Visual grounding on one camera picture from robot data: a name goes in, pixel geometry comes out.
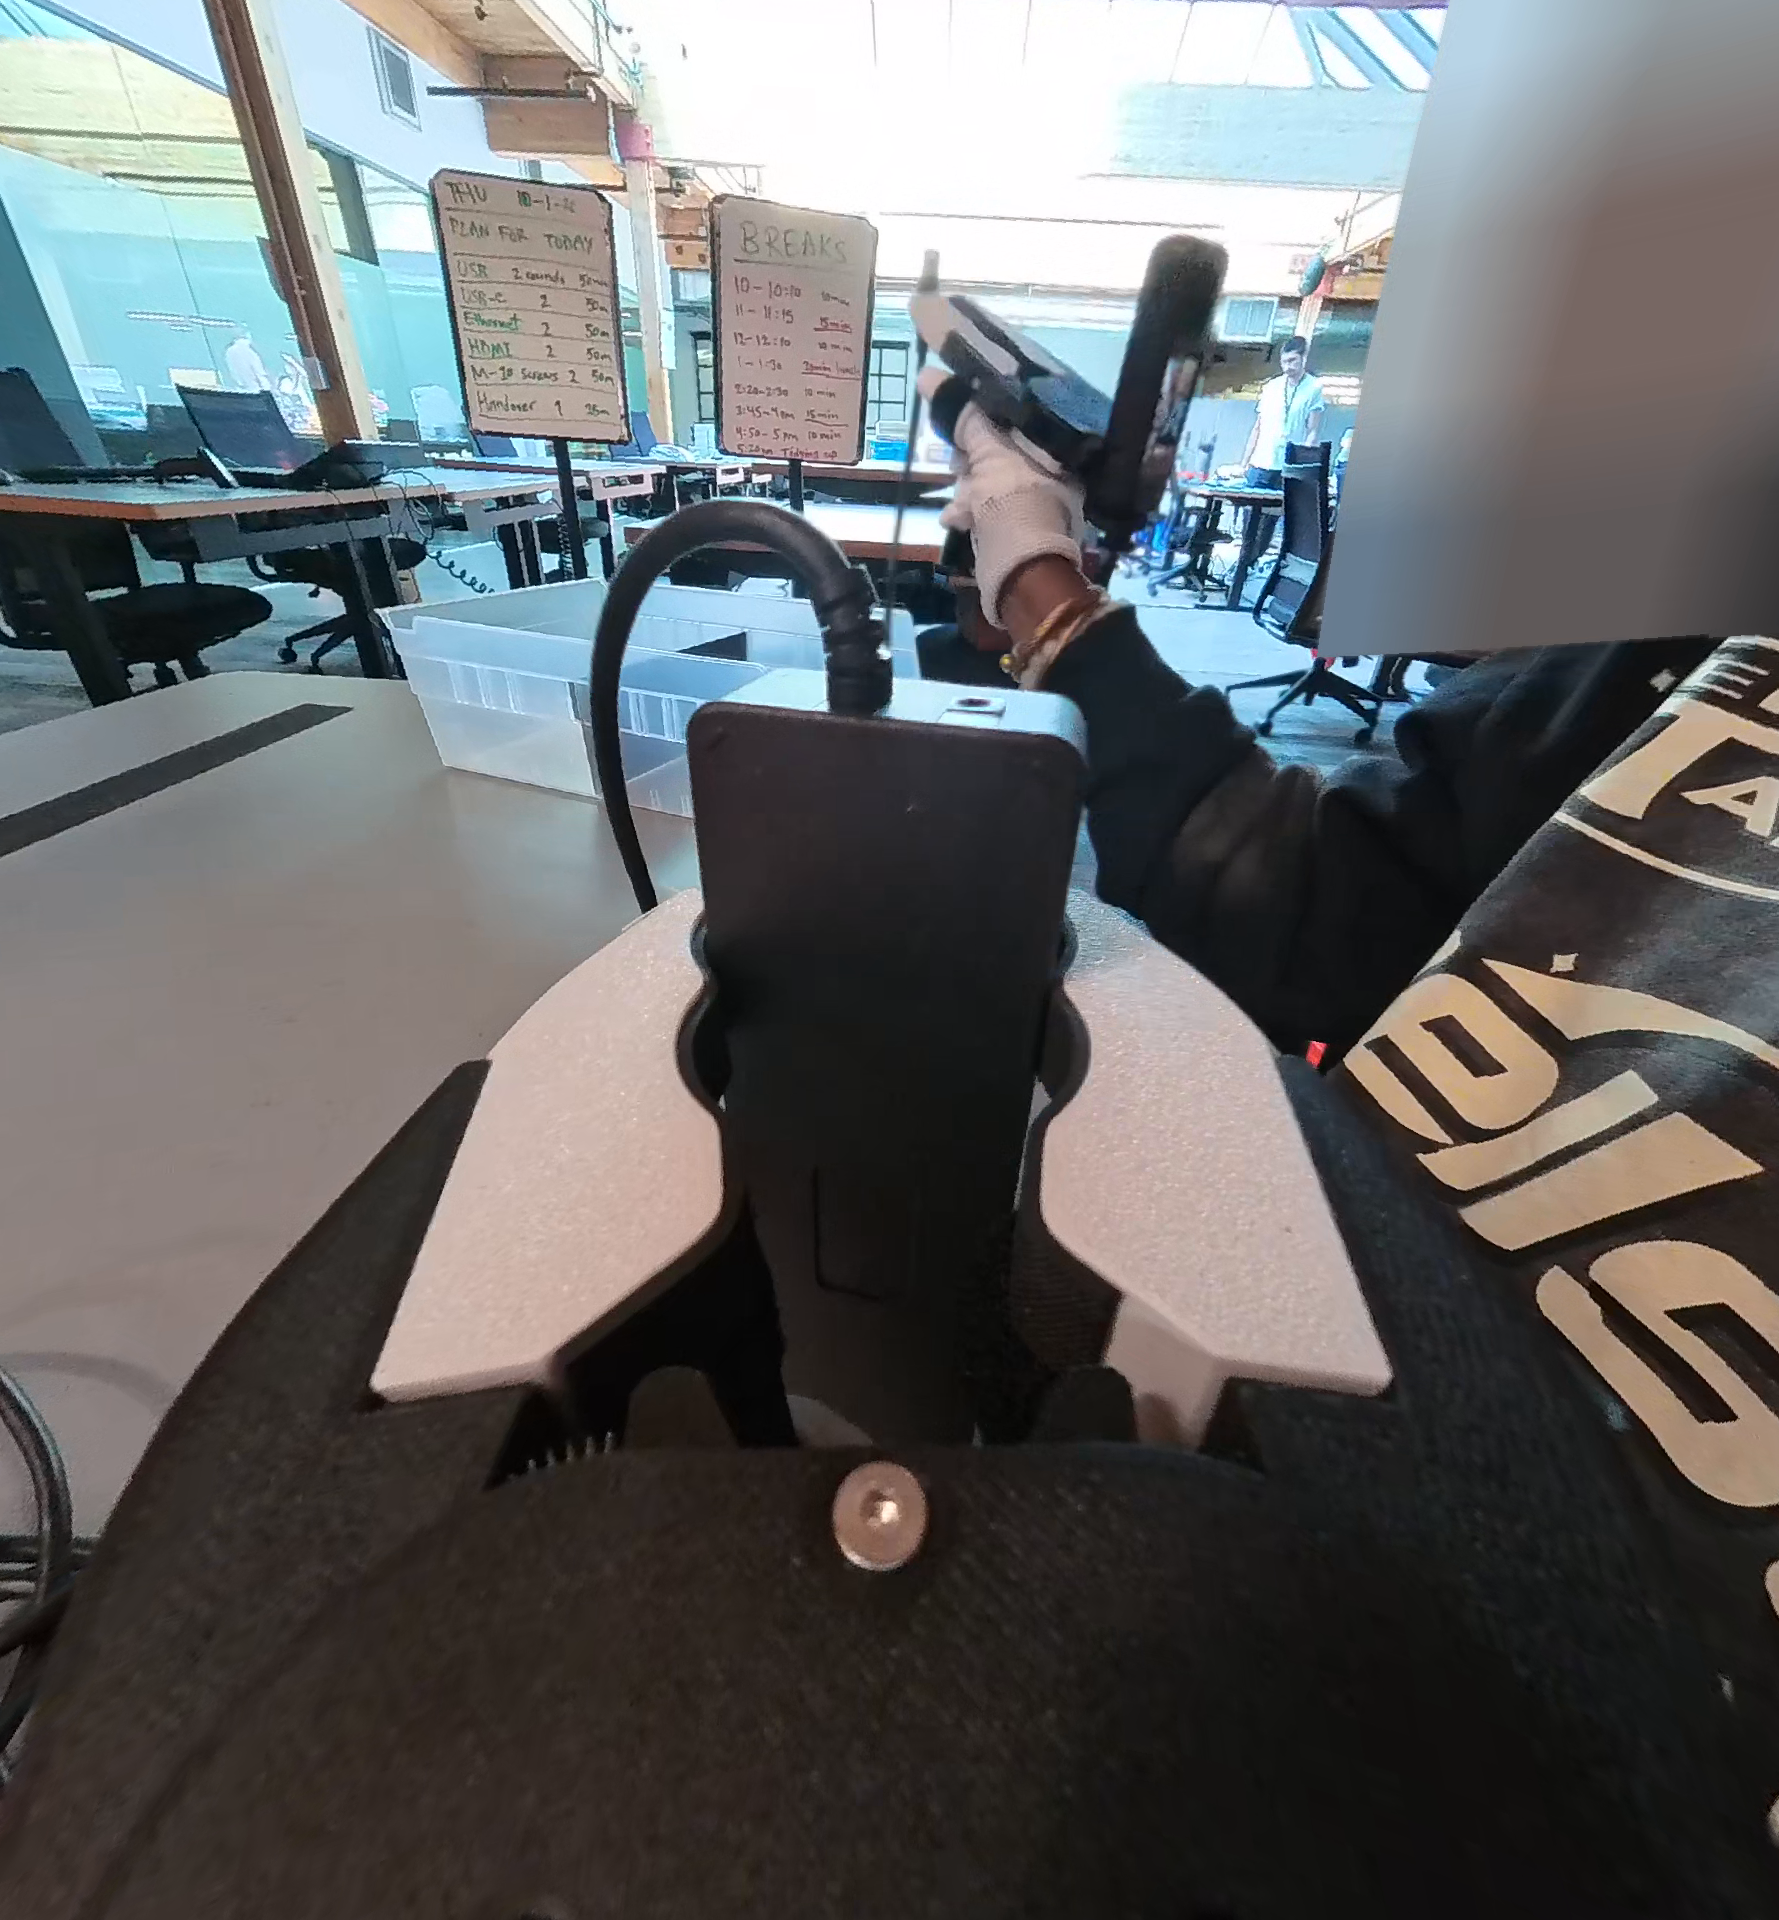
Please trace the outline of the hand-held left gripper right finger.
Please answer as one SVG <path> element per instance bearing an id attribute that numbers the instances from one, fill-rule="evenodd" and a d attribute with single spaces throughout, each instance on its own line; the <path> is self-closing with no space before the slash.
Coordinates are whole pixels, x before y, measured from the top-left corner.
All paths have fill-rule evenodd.
<path id="1" fill-rule="evenodd" d="M 1119 1293 L 1137 1440 L 1200 1449 L 1228 1386 L 1383 1399 L 1396 1368 L 1268 1037 L 1143 918 L 1072 889 L 1037 1226 Z"/>

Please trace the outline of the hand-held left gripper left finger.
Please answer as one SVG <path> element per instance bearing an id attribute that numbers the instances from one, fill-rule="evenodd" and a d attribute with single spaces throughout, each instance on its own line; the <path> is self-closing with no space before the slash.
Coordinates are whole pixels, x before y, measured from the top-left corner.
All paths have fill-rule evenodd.
<path id="1" fill-rule="evenodd" d="M 670 897 L 492 1040 L 372 1359 L 380 1400 L 553 1386 L 727 1215 L 723 1125 L 681 1058 L 699 918 L 706 889 Z"/>

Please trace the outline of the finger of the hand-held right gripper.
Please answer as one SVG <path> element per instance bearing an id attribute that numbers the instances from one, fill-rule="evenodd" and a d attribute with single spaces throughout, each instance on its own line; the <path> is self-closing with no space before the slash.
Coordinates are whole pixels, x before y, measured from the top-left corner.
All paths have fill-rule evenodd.
<path id="1" fill-rule="evenodd" d="M 996 328 L 996 312 L 966 301 L 966 298 L 913 288 L 905 322 L 913 322 L 913 339 L 925 346 L 925 355 L 963 381 L 976 381 L 976 373 L 984 373 L 984 381 L 1064 381 L 1072 373 L 1050 350 Z"/>

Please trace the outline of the black usb hub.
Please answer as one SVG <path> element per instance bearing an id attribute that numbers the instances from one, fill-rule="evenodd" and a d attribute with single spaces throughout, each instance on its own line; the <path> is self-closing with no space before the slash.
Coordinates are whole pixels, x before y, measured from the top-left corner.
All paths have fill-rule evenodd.
<path id="1" fill-rule="evenodd" d="M 966 1444 L 1091 802 L 1056 690 L 768 672 L 687 731 L 723 1121 L 791 1399 Z"/>

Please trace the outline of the clear plastic bin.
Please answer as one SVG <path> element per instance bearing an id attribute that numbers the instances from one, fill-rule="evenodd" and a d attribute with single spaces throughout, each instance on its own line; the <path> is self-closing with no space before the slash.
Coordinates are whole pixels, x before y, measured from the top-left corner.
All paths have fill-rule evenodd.
<path id="1" fill-rule="evenodd" d="M 396 661 L 443 772 L 599 802 L 590 643 L 609 583 L 544 583 L 467 604 L 394 608 Z M 617 661 L 617 764 L 638 813 L 694 820 L 687 731 L 756 678 L 806 690 L 822 624 L 780 583 L 655 583 Z"/>

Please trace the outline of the person's right forearm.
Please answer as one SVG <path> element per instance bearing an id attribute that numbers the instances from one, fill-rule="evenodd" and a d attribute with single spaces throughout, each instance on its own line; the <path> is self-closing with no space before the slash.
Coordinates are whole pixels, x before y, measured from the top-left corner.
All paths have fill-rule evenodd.
<path id="1" fill-rule="evenodd" d="M 996 604 L 1022 686 L 1091 721 L 1099 905 L 1206 976 L 1283 1055 L 1343 1058 L 1440 951 L 1546 820 L 1717 640 L 1469 661 L 1396 721 L 1396 756 L 1283 764 L 1188 686 L 1075 558 Z"/>

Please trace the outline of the person's right hand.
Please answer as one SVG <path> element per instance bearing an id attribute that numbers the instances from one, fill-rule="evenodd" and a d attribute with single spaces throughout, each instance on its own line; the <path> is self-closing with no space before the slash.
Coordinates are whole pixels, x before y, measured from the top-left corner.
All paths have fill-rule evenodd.
<path id="1" fill-rule="evenodd" d="M 953 398 L 963 381 L 918 373 L 933 415 L 953 419 L 953 508 L 943 528 L 976 547 L 976 591 L 1007 640 L 1037 640 L 1056 608 L 1091 604 L 1081 579 L 1081 491 L 1040 452 L 1022 452 L 976 398 Z"/>

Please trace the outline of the whiteboard on stand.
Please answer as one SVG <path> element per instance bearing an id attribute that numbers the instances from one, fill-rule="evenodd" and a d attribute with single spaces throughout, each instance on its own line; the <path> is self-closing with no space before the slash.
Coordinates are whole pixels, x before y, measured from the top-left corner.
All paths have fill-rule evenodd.
<path id="1" fill-rule="evenodd" d="M 871 373 L 878 231 L 849 210 L 710 196 L 716 443 L 806 470 L 858 461 Z"/>
<path id="2" fill-rule="evenodd" d="M 428 182 L 443 262 L 465 419 L 548 442 L 560 558 L 590 579 L 577 443 L 633 443 L 611 205 L 599 188 L 442 167 Z"/>

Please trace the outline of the wooden office desk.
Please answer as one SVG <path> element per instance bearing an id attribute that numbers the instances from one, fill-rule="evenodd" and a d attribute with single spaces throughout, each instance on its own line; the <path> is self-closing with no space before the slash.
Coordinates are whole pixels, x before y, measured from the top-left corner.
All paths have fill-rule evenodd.
<path id="1" fill-rule="evenodd" d="M 366 678 L 402 678 L 387 608 L 396 608 L 394 537 L 407 537 L 407 508 L 443 501 L 428 470 L 396 470 L 380 487 L 342 491 L 282 491 L 282 487 L 225 487 L 225 480 L 0 480 L 0 558 L 7 583 L 28 574 L 34 604 L 57 616 L 57 640 L 90 705 L 135 699 L 135 667 L 119 661 L 103 616 L 90 608 L 70 547 L 90 521 L 125 537 L 167 528 L 190 558 L 261 558 L 291 547 L 342 547 L 355 591 L 355 656 Z"/>
<path id="2" fill-rule="evenodd" d="M 428 476 L 456 476 L 456 480 L 482 480 L 492 491 L 548 491 L 560 480 L 553 461 L 506 461 L 506 459 L 428 459 Z M 617 519 L 617 501 L 643 501 L 655 491 L 655 461 L 626 470 L 626 461 L 597 461 L 597 470 L 571 470 L 577 491 L 590 491 L 590 508 L 599 513 L 599 565 L 611 579 L 611 565 L 663 521 L 663 519 Z M 892 565 L 900 558 L 900 574 L 940 565 L 943 558 L 943 513 L 913 508 L 806 508 L 806 521 L 822 528 L 851 565 Z"/>

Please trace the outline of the wooden post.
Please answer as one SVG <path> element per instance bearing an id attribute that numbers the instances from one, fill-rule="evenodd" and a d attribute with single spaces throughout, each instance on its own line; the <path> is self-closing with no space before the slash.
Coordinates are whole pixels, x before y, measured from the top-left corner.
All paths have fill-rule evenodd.
<path id="1" fill-rule="evenodd" d="M 326 442 L 372 442 L 372 390 L 355 350 L 348 288 L 319 205 L 294 76 L 266 0 L 207 0 L 230 112 L 272 236 L 277 298 L 294 322 Z"/>

